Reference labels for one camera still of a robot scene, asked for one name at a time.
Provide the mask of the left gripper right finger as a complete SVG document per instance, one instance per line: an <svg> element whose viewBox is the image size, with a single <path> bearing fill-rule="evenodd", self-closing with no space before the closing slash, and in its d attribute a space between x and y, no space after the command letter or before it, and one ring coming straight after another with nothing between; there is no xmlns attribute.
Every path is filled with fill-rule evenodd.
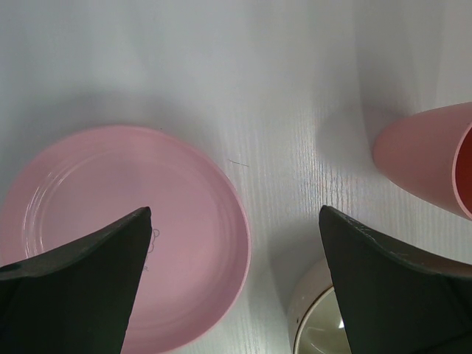
<svg viewBox="0 0 472 354"><path fill-rule="evenodd" d="M352 353L471 352L471 265L332 206L321 208L319 228Z"/></svg>

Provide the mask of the beige bowl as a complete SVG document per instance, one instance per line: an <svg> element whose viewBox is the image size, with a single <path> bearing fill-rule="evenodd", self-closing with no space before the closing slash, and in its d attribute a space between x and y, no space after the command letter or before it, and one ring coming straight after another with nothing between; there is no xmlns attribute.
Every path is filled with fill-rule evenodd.
<svg viewBox="0 0 472 354"><path fill-rule="evenodd" d="M351 352L326 259L298 282L287 317L293 354Z"/></svg>

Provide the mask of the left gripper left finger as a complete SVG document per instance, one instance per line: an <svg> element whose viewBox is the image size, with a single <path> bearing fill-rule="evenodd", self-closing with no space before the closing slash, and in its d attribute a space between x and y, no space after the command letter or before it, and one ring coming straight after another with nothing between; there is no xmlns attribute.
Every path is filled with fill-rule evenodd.
<svg viewBox="0 0 472 354"><path fill-rule="evenodd" d="M151 236L142 207L1 267L1 352L120 353Z"/></svg>

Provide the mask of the pink cup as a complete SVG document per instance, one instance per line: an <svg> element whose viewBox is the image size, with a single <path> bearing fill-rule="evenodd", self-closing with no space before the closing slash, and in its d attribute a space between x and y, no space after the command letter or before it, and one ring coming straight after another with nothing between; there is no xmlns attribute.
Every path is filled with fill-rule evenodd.
<svg viewBox="0 0 472 354"><path fill-rule="evenodd" d="M393 122L376 138L372 157L400 188L471 219L471 103Z"/></svg>

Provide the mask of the pink plate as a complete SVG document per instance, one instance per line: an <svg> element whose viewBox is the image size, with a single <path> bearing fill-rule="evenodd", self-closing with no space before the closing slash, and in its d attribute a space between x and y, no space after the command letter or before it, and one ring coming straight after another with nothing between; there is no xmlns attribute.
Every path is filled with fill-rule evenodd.
<svg viewBox="0 0 472 354"><path fill-rule="evenodd" d="M239 295L250 236L234 187L158 130L108 125L43 150L1 207L1 262L33 257L149 207L153 238L124 353L166 353L214 327Z"/></svg>

